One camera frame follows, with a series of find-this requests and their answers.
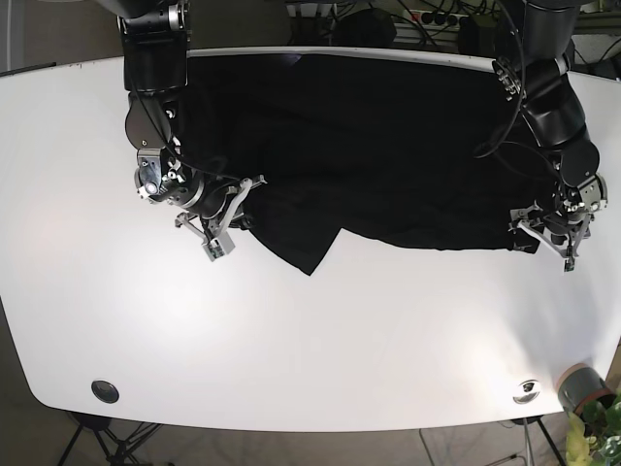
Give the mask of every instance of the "gray pot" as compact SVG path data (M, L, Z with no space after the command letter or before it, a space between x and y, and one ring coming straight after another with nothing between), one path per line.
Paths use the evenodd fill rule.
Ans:
M556 383L559 402L566 412L582 415L584 405L599 400L608 408L615 394L595 370L586 364L576 364L568 369Z

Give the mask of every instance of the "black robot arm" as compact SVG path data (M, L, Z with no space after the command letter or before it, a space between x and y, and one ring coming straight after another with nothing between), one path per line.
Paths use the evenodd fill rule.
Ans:
M598 174L600 153L590 140L586 116L567 75L570 61L566 50L583 3L586 1L506 2L523 57L509 47L507 37L512 31L501 26L505 37L500 37L494 62L507 98L523 92L520 116L533 134L535 149L558 177L552 200L513 211L511 228L525 231L558 252L566 260L566 271L573 269L577 248L590 235L595 212L607 203L605 181ZM521 82L522 67L525 83Z
M188 1L97 1L118 16L125 88L130 92L125 132L138 151L138 193L150 203L181 207L184 212L175 226L199 236L208 257L216 260L234 248L227 229L250 226L243 201L264 179L224 176L218 171L222 166L201 169L183 151L179 135L187 86Z

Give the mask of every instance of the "potted plant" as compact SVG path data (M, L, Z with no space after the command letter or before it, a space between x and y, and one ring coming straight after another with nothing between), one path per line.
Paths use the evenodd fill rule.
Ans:
M621 464L621 395L584 364L563 375L557 393L570 417L568 466Z

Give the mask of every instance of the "black fabric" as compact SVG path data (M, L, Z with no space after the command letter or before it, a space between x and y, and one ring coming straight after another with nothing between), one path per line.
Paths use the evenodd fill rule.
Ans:
M217 141L226 171L266 176L245 202L252 234L308 275L341 228L402 248L511 250L509 210L551 192L473 159L513 105L489 73L265 55L194 58L189 79L185 98L217 119L181 135L190 156L209 161L201 148ZM541 176L531 153L504 154Z

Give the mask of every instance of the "tripod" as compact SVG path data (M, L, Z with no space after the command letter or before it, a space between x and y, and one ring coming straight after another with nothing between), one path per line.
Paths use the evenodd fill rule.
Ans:
M109 417L83 415L81 413L71 413L71 416L78 422L78 430L76 430L76 433L71 438L69 445L63 452L60 461L58 461L58 466L65 464L71 449L74 447L76 440L84 429L92 430L97 442L106 455L106 461L108 461L111 466L120 466L123 464L150 466L149 464L139 462L133 453L139 446L143 445L155 432L160 429L162 426L161 424L141 422L136 430L134 430L134 432L127 437L127 439L120 440L112 432L112 430L110 430L110 423L112 420ZM110 453L108 447L104 443L104 439L101 436L102 432L116 444L116 452L114 454Z

